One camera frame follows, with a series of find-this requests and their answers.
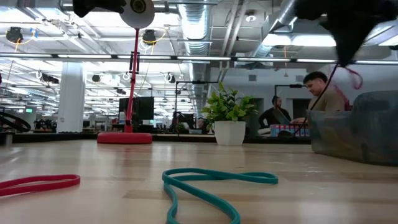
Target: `gray plastic bin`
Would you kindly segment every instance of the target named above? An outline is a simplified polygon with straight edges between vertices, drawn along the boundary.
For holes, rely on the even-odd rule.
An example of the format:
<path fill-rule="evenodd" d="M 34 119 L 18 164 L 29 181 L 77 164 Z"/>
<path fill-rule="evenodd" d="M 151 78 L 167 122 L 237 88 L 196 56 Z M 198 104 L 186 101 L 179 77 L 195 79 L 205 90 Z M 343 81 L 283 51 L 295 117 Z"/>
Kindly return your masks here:
<path fill-rule="evenodd" d="M 309 111 L 308 122 L 316 153 L 398 166 L 398 91 L 363 93 L 352 111 Z"/>

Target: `man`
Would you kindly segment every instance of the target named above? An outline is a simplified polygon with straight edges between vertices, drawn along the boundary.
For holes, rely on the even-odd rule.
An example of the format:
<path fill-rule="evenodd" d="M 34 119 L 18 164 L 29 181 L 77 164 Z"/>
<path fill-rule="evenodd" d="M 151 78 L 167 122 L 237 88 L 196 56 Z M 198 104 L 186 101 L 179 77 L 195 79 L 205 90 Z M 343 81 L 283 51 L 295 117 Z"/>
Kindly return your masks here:
<path fill-rule="evenodd" d="M 326 87 L 328 77 L 322 72 L 312 72 L 305 76 L 303 83 L 314 96 L 311 99 L 308 109 L 312 107 L 318 96 Z M 337 92 L 333 87 L 329 87 L 318 103 L 313 108 L 315 111 L 344 111 L 345 110 L 345 99 L 340 93 Z M 292 124 L 302 124 L 304 118 L 296 118 L 291 121 Z"/>
<path fill-rule="evenodd" d="M 277 120 L 277 118 L 275 117 L 275 115 L 272 113 L 274 110 L 279 110 L 280 112 L 282 112 L 282 114 L 290 121 L 292 120 L 289 116 L 289 113 L 281 108 L 282 106 L 282 99 L 274 96 L 272 97 L 272 104 L 274 105 L 273 107 L 269 108 L 268 110 L 266 110 L 262 115 L 260 115 L 259 117 L 259 123 L 262 128 L 267 128 L 267 126 L 264 124 L 264 119 L 267 120 L 268 126 L 272 125 L 272 124 L 280 124 L 280 122 Z"/>

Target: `black hose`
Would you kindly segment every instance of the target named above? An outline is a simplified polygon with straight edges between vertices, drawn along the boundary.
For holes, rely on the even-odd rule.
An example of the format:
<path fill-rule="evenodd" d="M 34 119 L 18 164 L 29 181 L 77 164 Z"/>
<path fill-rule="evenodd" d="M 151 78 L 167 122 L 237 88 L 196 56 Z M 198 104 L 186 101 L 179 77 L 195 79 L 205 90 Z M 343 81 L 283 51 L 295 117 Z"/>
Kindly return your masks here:
<path fill-rule="evenodd" d="M 11 119 L 14 119 L 16 121 L 19 121 L 22 124 L 22 126 L 19 126 L 18 124 L 15 124 L 14 122 L 12 122 L 12 121 L 10 121 L 10 120 L 8 120 L 6 118 L 11 118 Z M 30 126 L 30 124 L 28 122 L 26 122 L 23 119 L 20 119 L 20 118 L 14 116 L 14 115 L 3 113 L 3 112 L 0 112 L 0 122 L 2 122 L 2 124 L 6 124 L 6 125 L 14 128 L 14 129 L 18 130 L 18 131 L 21 131 L 21 132 L 28 132 L 31 129 L 31 126 Z"/>

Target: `red cable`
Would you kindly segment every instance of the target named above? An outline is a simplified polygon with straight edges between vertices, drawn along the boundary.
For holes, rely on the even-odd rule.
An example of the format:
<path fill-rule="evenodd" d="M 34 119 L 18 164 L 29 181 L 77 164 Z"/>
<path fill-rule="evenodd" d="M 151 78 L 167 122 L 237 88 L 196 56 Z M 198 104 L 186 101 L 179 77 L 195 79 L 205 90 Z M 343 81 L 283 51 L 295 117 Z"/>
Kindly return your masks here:
<path fill-rule="evenodd" d="M 358 72 L 355 72 L 352 69 L 349 69 L 347 67 L 345 67 L 345 69 L 349 72 L 349 74 L 351 74 L 350 77 L 351 77 L 351 81 L 352 81 L 351 83 L 352 83 L 353 88 L 355 90 L 362 88 L 362 85 L 363 85 L 362 76 Z M 359 78 L 359 83 L 356 81 L 355 76 L 357 76 Z"/>
<path fill-rule="evenodd" d="M 21 184 L 28 184 L 28 183 L 41 182 L 41 181 L 60 181 L 60 182 L 18 187 L 18 185 Z M 8 180 L 5 182 L 0 182 L 0 196 L 63 189 L 79 184 L 80 184 L 80 176 L 75 174 L 25 177 L 16 180 Z"/>

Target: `green leaves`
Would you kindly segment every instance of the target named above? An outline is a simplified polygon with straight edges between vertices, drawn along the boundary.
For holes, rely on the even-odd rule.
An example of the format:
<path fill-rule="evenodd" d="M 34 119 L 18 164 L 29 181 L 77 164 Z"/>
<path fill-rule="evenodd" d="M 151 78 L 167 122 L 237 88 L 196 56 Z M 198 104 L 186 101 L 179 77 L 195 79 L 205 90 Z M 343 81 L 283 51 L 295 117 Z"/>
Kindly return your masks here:
<path fill-rule="evenodd" d="M 253 113 L 258 113 L 253 104 L 253 96 L 238 97 L 238 91 L 225 90 L 224 85 L 218 84 L 220 93 L 211 93 L 211 98 L 207 100 L 208 106 L 202 109 L 202 113 L 207 113 L 210 122 L 208 129 L 215 121 L 243 121 L 245 117 Z"/>

